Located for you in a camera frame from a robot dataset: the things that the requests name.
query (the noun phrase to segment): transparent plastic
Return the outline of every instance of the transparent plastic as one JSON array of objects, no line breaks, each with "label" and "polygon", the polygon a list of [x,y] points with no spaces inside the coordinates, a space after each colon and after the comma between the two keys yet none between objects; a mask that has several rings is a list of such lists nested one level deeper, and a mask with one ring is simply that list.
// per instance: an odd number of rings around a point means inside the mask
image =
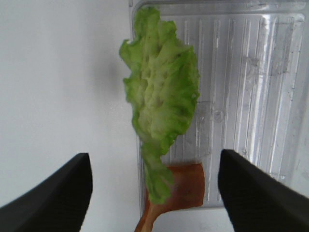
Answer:
[{"label": "transparent plastic", "polygon": [[[217,187],[223,148],[290,185],[308,94],[308,1],[130,0],[129,6],[132,24],[140,7],[157,7],[195,48],[196,114],[162,160],[203,163],[202,207],[223,206]],[[141,210],[142,167],[139,155]]]}]

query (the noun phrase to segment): green lettuce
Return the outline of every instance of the green lettuce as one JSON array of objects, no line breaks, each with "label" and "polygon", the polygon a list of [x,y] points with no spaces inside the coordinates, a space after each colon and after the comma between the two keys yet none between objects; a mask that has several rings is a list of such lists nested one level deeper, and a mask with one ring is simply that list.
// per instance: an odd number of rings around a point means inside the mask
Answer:
[{"label": "green lettuce", "polygon": [[135,17],[135,38],[124,40],[120,57],[131,69],[124,79],[126,100],[133,108],[133,127],[142,141],[149,199],[163,204],[171,196],[171,171],[162,163],[176,137],[184,134],[194,116],[199,74],[192,46],[176,38],[174,22],[161,21],[154,7]]}]

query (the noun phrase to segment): white background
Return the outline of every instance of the white background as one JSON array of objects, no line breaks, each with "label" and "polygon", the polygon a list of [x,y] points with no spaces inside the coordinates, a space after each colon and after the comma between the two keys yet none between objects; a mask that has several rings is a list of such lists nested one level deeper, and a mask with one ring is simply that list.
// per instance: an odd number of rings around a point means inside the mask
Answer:
[{"label": "white background", "polygon": [[[94,187],[82,231],[134,231],[136,136],[118,56],[129,37],[127,0],[0,0],[0,206],[88,152]],[[303,130],[293,188],[309,195]],[[233,229],[224,209],[212,209],[167,213],[154,231]]]}]

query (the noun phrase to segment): clear plastic container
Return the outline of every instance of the clear plastic container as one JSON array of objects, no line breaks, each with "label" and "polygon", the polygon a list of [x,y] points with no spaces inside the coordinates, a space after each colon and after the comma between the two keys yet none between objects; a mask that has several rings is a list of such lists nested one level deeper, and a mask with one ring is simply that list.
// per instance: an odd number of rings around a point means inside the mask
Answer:
[{"label": "clear plastic container", "polygon": [[[178,37],[194,46],[201,75],[192,125],[163,162],[203,163],[202,207],[223,206],[217,186],[223,148],[289,186],[308,94],[309,2],[130,0],[132,25],[146,6],[176,23]],[[139,155],[141,210],[142,167]]]}]

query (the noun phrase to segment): ridged plastic surface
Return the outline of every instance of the ridged plastic surface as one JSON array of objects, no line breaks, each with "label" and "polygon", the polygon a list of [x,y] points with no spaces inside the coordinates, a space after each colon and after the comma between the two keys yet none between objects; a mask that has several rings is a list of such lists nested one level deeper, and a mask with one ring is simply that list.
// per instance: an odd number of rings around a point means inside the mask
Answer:
[{"label": "ridged plastic surface", "polygon": [[[222,206],[217,175],[224,148],[289,185],[302,114],[295,92],[308,84],[298,77],[306,2],[142,1],[132,18],[149,5],[194,46],[201,75],[192,125],[163,162],[203,163],[206,207]],[[297,79],[305,82],[296,88]]]}]

